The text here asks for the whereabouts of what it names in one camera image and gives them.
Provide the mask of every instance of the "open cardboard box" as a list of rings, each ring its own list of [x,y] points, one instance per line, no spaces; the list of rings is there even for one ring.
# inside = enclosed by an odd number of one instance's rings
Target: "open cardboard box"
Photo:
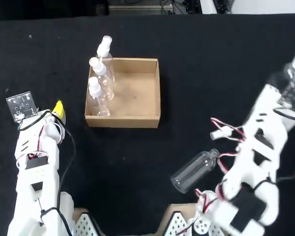
[[[157,59],[114,58],[115,97],[109,103],[109,117],[92,116],[85,105],[90,127],[157,128],[161,116]],[[89,77],[95,76],[92,68]]]

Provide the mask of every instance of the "red wire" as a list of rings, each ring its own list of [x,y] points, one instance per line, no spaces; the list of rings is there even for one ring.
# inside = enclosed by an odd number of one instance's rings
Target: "red wire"
[[[217,123],[220,123],[220,124],[223,124],[223,125],[228,126],[228,127],[232,128],[232,129],[234,129],[237,133],[241,134],[241,135],[245,138],[245,134],[244,134],[244,132],[242,132],[242,131],[239,130],[238,128],[236,128],[236,127],[234,127],[234,126],[232,126],[232,125],[226,124],[226,123],[220,121],[220,120],[217,119],[217,118],[213,118],[213,117],[211,117],[211,121],[212,121],[212,122],[215,121],[215,122],[217,122]]]
[[[209,207],[210,205],[212,205],[212,203],[214,203],[215,200],[217,200],[217,198],[214,198],[212,201],[210,201],[210,202],[209,202],[209,203],[203,208],[203,213],[206,213],[208,207]]]

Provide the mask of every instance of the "black tabletop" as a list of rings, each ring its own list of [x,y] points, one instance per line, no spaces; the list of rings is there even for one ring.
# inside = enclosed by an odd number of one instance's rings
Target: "black tabletop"
[[[84,119],[89,58],[102,36],[115,57],[158,58],[161,121],[158,129],[89,128]],[[77,159],[63,189],[86,207],[107,235],[157,230],[171,203],[196,201],[177,192],[170,176],[196,153],[233,151],[213,142],[210,117],[240,125],[273,71],[295,54],[295,15],[96,17],[0,22],[0,235],[13,217],[18,138],[5,98],[30,90],[41,109],[64,102]],[[72,152],[59,147],[60,174]],[[229,164],[232,158],[225,158]],[[295,129],[278,175],[295,166]],[[215,168],[197,187],[213,189]],[[295,230],[295,180],[279,185],[280,211],[266,235]]]

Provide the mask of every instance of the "robotic arm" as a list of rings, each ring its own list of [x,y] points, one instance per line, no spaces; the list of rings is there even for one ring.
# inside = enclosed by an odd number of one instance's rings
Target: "robotic arm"
[[[264,234],[264,226],[272,224],[279,212],[276,172],[288,132],[294,126],[295,58],[286,66],[284,74],[275,75],[265,85],[257,98],[247,121],[241,126],[243,137],[239,140],[237,153],[234,154],[234,165],[229,171],[224,170],[225,175],[215,193],[197,190],[197,215],[200,215],[202,221],[212,222],[234,236]],[[211,137],[229,138],[234,130],[237,128],[233,126],[219,127],[219,130],[211,133]],[[203,166],[208,166],[208,158],[204,163]],[[197,178],[191,179],[188,174],[184,174],[186,179],[181,180],[185,183],[190,181],[188,186],[193,186],[192,182],[202,175],[200,173]],[[249,185],[249,188],[242,185],[243,183]],[[207,230],[197,233],[203,235]]]
[[[58,201],[58,144],[65,129],[56,117],[65,122],[62,103],[59,101],[53,112],[37,112],[30,92],[7,98],[7,103],[20,130],[15,149],[17,199],[7,235],[68,235],[75,226],[73,201],[65,192]]]

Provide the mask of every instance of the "clear bottle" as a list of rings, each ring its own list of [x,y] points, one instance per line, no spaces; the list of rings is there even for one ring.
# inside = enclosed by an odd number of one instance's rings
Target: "clear bottle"
[[[107,95],[96,77],[88,80],[87,102],[92,116],[110,116]]]
[[[270,84],[282,94],[278,103],[295,112],[295,57],[291,63],[285,65],[283,72],[275,73],[272,76]]]
[[[111,72],[107,70],[106,66],[98,58],[91,58],[89,64],[98,76],[99,83],[106,92],[108,100],[111,101],[114,98],[114,82]]]
[[[115,70],[113,64],[113,56],[110,54],[110,45],[112,43],[112,38],[109,36],[104,36],[102,42],[97,48],[97,58],[104,63],[107,70],[109,70],[113,82],[115,81]]]
[[[218,156],[219,152],[216,149],[200,152],[171,177],[173,185],[181,193],[188,192],[200,179],[213,170]]]

